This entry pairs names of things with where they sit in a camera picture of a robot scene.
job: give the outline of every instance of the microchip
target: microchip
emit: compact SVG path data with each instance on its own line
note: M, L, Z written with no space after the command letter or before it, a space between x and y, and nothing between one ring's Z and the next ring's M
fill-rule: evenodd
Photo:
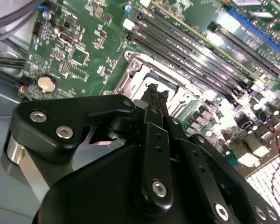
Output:
M102 31L100 33L100 36L103 37L103 38L106 38L107 37L107 33L105 31Z
M101 7L98 7L94 13L94 15L98 18L102 18L103 14L104 14L104 10Z
M111 75L111 73L112 73L112 71L111 71L111 70L109 70L109 69L105 70L105 75L106 75L106 76L110 76L110 75Z
M177 13L177 10L178 10L178 8L176 8L176 7L171 8L171 11L172 11L174 14Z
M71 17L66 17L64 19L64 25L63 26L67 29L75 29L76 28L76 20L74 20Z
M43 24L37 21L33 27L32 34L36 36L40 36L42 34L42 27Z
M167 11L170 11L171 6L170 6L169 4L167 4L167 3L163 3L163 4L162 4L162 8L165 9L165 10L167 10Z
M112 16L110 14L105 15L105 23L110 24L112 22Z
M73 53L71 54L71 59L80 64L83 65L87 59L88 59L88 54L78 48L73 49Z

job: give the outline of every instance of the green circuit board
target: green circuit board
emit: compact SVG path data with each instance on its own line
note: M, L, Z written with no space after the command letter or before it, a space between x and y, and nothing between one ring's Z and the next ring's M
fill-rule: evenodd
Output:
M32 86L29 93L34 98L66 98L112 91L127 66L122 57L123 52L135 48L118 38L119 31L123 29L123 20L128 17L125 13L128 4L139 9L143 7L138 1L69 0L56 2L50 21L46 21L40 13L37 22L41 24L42 30L33 36L24 75L34 79L43 74L51 75L57 80L58 88L53 93L44 94L37 86ZM197 41L215 51L225 61L244 73L259 76L259 73L254 74L255 66L241 58L240 53L232 51L224 43L218 44L212 40L208 30L210 23L231 18L224 12L222 2L171 0L164 3L157 0L151 4L155 4L157 10L160 8L167 12L167 19L171 23L188 29ZM65 43L56 34L67 18L71 18L76 27L72 33L77 42L72 44ZM252 40L253 36L248 30L237 28L233 33L242 41L256 46L256 51L266 55L268 61L280 66L280 55L261 40Z
M144 6L143 2L149 2L149 6ZM248 21L257 20L258 25L255 27L266 33L266 27L270 26L272 18L262 21L263 18L255 16L252 18L248 12L252 9L256 11L256 8L258 11L270 10L272 5L271 2L262 8L261 6L240 7L234 1L222 2L220 0L51 1L49 10L51 18L45 18L42 12L39 12L33 30L24 75L32 78L35 82L26 88L27 93L35 99L113 94L129 65L124 56L127 50L148 55L167 66L166 60L159 57L155 50L147 49L134 41L126 41L119 36L121 31L129 32L123 25L126 19L137 23L135 17L126 10L126 7L129 6L144 15L149 15L149 10L162 15L154 17L154 22L163 30L177 35L173 25L191 36L195 40L188 42L191 48L202 53L216 55L217 57L213 58L213 61L232 70L232 75L243 82L247 82L248 77L253 79L255 83L262 86L260 91L264 88L267 90L266 97L271 100L272 104L280 108L280 74L278 77L274 77L260 70L254 61L220 39L212 30L214 24L220 24L280 70L280 53L226 12L227 7L234 7L243 16L246 16ZM276 21L275 26L270 30L275 29L275 31L280 32L280 8L274 6L274 10L278 12L273 13ZM145 41L155 46L156 49L163 50L162 44L169 43L168 36L153 25L145 26L145 30L158 36L158 40L149 36L145 38ZM137 29L131 33L137 35ZM280 46L280 39L274 39L273 35L270 37ZM171 47L176 48L178 44L173 43ZM205 64L204 66L207 69L212 69ZM207 99L204 95L209 91L209 87L192 79L188 74L179 73L179 75L189 80L199 90L199 95L196 95L196 98L193 98L176 115L183 127L187 129L193 119L193 113L202 105L202 101ZM40 89L37 81L42 76L50 76L56 80L54 91L44 92ZM233 81L226 79L226 82L229 84ZM213 103L219 105L222 100L223 97L217 95L213 98ZM243 113L251 115L251 119L258 124L249 105L235 113L234 119L242 116ZM197 131L199 132L203 127L209 125L207 119L201 123L201 127ZM226 128L226 130L235 133L234 139L246 135L239 128L237 130ZM214 138L211 142L217 144L218 139Z

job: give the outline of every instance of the black mechanical linkage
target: black mechanical linkage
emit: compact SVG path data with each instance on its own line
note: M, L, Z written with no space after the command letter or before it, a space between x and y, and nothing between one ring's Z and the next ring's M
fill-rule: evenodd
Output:
M84 128L91 127L93 144L126 142L52 183L33 224L280 224L273 207L203 136L188 138L181 123L168 116L167 98L150 84L136 105L121 95L18 105L8 148L24 150L17 164L27 154L38 161L33 169L47 163L50 171L39 170L42 175L71 161ZM36 111L46 119L31 117ZM72 135L57 132L59 126L68 126ZM25 176L33 171L19 166Z

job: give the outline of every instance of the black ram slot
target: black ram slot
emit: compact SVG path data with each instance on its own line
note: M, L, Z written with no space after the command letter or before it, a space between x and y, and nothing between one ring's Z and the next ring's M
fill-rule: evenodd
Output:
M150 23L152 26L155 26L156 28L160 29L162 32L166 33L167 35L169 34L169 36L171 36L172 38L174 38L176 41L178 41L180 44L183 44L184 46L186 46L187 48L193 49L193 46L191 45L192 43L196 46L199 46L202 49L208 50L205 46L201 45L199 42L197 42L195 40L194 37L190 36L188 33L185 33L184 31L180 30L179 28L175 27L173 24L171 24L169 21L167 21L166 19L163 18L164 15L158 13L157 11L153 12L151 10L149 11L149 15L147 14L146 16L143 16L143 20L145 20L146 22ZM166 24L166 26L170 27L171 30L166 30L165 28L163 28L162 26L160 26L157 22L157 20L155 20L154 18L156 18L157 20L162 21L164 24ZM215 58L216 60L219 60L221 64L230 67L230 65L224 61L221 57L219 57L218 55L214 54L214 52L210 52L211 57ZM250 77L249 75L241 72L240 70L238 70L237 68L232 67L232 69L240 74L241 76L247 78L250 81L254 81L254 78ZM231 76L235 79L238 79L238 77L234 74L232 74L231 72L229 72L226 68L224 68L224 66L222 66L222 70L228 75Z
M144 22L142 22L141 24L139 24L140 26L141 25L144 25L144 28L140 28L141 30L145 31L148 35L154 35L154 39L156 41L161 41L160 37L159 36L156 36L155 34L152 34L152 32L149 32L148 29L146 29L145 26L148 26L150 23L147 23L145 24ZM187 46L185 46L183 43L179 42L178 40L176 40L175 38L173 38L172 36L166 36L165 32L163 32L163 28L160 28L160 27L155 27L154 25L150 24L151 26L153 26L154 28L158 29L160 32L162 32L164 34L164 37L163 38L163 41L166 41L167 43L164 44L166 46L168 45L172 45L174 48L173 50L178 50L185 58L188 58L188 57L195 57L195 58L200 58L201 56L204 56L206 57L205 59L203 59L203 62L211 67L211 69L213 70L210 70L210 69L207 69L209 72L211 73L214 73L213 71L218 71L221 75L224 75L226 77L229 78L230 82L235 85L239 90L242 90L242 88L239 86L239 83L241 83L242 81L234 76L231 72L229 72L227 69L225 69L224 67L220 66L217 62L215 61L212 61L209 57L207 57L206 55L202 54L200 51L196 51L196 50L192 50L192 49L189 49Z
M186 66L187 66L187 62L190 63L190 65L197 71L199 71L201 73L201 75L205 76L208 75L210 78L214 79L215 82L220 83L221 87L225 87L226 89L228 89L228 91L233 91L233 86L230 85L226 80L222 79L221 77L217 76L216 74L212 73L209 69L203 67L203 65L201 65L199 62L195 61L194 59L192 59L191 57L188 57L188 55L182 53L182 52L178 52L178 50L176 50L175 48L170 47L169 44L165 44L164 41L162 39L160 39L158 36L156 36L155 34L148 32L147 29L139 29L138 32L143 35L143 36L147 36L151 39L153 39L154 41L158 42L159 44L162 45L162 49L164 49L166 52L168 52L168 55L175 55L176 58L179 58L179 61L183 60Z
M139 38L135 36L134 34L126 34L125 32L121 31L119 33L119 36L127 39L128 41L135 42L137 45L148 49L151 51L154 55L156 55L159 59L165 61L167 63L167 66L173 70L175 70L178 74L183 75L184 77L190 76L191 79L195 80L196 82L202 83L203 85L207 86L209 89L213 90L217 94L228 98L230 97L230 94L227 92L223 92L224 90L218 88L216 85L211 85L207 81L212 82L211 80L203 80L202 77L196 73L194 73L192 70L185 67L183 64L181 64L178 60L168 57L167 54L163 53L159 49L157 49L155 46L151 45L150 43L146 42L144 39Z
M227 42L231 43L231 45L235 45L237 49L239 49L239 51L248 54L253 59L253 61L255 61L255 63L258 64L264 71L271 73L275 77L278 77L280 75L280 69L261 57L254 50L249 48L247 45L245 45L245 43L229 33L220 25L218 25L213 32L222 37Z

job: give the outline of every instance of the ram slot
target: ram slot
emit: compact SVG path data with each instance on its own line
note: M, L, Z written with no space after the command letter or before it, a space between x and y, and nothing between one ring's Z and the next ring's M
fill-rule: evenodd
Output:
M238 51L246 53L252 59L252 61L255 64L257 64L259 67L261 67L265 72L272 74L274 77L278 77L280 75L280 69L278 69L276 66L268 62L263 57L261 57L259 54L257 54L247 45L245 45L245 43L243 43L234 35L229 33L222 26L217 25L217 27L213 30L213 32L218 36L220 36L221 38L223 38L231 46L238 49Z
M184 31L180 30L179 28L175 27L173 24L168 22L163 18L164 15L158 13L157 11L153 12L148 9L144 9L143 13L132 9L130 12L130 15L139 21L145 21L151 26L154 26L164 34L168 35L172 39L176 40L180 45L184 46L185 48L199 53L203 54L202 52L208 52L210 56L207 54L203 54L209 61L212 61L212 64L217 64L217 67L221 67L220 70L224 72L227 76L232 79L237 80L238 82L241 82L238 77L242 77L243 79L246 79L248 81L254 81L254 78L250 77L247 74L244 74L240 70L232 67L232 70L235 72L235 74L231 73L226 69L226 67L230 68L231 66L224 61L222 58L220 58L218 55L216 55L214 52L211 52L209 49L207 49L205 46L201 45L199 42L197 42L194 37L191 37L188 33L185 33ZM164 25L166 25L169 29L166 29L164 26L162 26L158 21L162 22Z
M170 43L164 43L164 41L161 38L159 38L158 36L156 36L155 34L153 34L151 32L148 32L148 30L145 28L140 28L138 30L138 33L141 34L142 36L146 36L146 37L154 40L155 42L159 43L160 45L162 45L161 49L163 50L163 52L165 52L165 53L168 52L168 55L171 55L174 58L178 58L179 61L183 61L183 64L185 64L188 68L198 71L201 74L201 76L203 76L203 77L208 76L215 82L218 82L220 84L221 88L225 88L229 92L234 92L234 87L231 84L229 84L228 81L222 79L219 76L216 76L216 74L214 74L209 69L203 67L200 63L198 63L197 61L192 59L187 54L185 54L183 52L179 52Z
M235 8L228 7L227 12L232 15L237 21L239 21L243 26L247 27L251 32L253 32L257 37L262 39L264 42L267 43L269 47L274 49L280 54L280 47L275 44L270 38L264 35L261 31L259 31L255 26L253 26L245 17L238 14Z
M229 72L227 69L220 66L218 63L212 61L209 57L202 54L200 51L197 51L196 49L190 49L187 46L185 46L183 43L180 43L175 38L173 38L171 35L166 35L165 32L163 32L163 29L160 29L160 27L152 26L149 23L146 22L139 22L138 24L140 29L145 32L147 35L154 38L156 41L164 41L163 43L166 46L172 45L172 50L178 51L180 55L182 55L184 58L188 58L188 61L191 61L193 64L197 66L197 64L201 64L207 66L207 68L203 69L205 73L212 73L213 75L219 75L219 79L221 79L221 82L223 82L225 85L234 85L237 87L238 90L242 90L242 87L239 85L242 80L240 80L238 77L234 76L231 72ZM162 35L156 36L156 34L153 34L148 27L153 27L155 32L159 31Z
M213 90L217 94L229 98L230 94L228 94L226 91L222 90L221 87L218 87L216 83L214 83L213 80L207 79L201 77L200 75L196 74L194 71L189 69L188 67L184 66L181 62L179 62L177 59L174 59L171 57L171 55L168 55L158 48L156 48L154 45L148 43L145 39L140 38L132 33L127 34L123 31L119 33L119 36L122 38L125 38L129 42L134 42L138 46L147 49L150 51L156 58L159 58L163 62L165 62L164 65L174 70L176 73L184 76L189 77L192 81L196 81L198 83L201 83L205 86L207 86L209 89Z

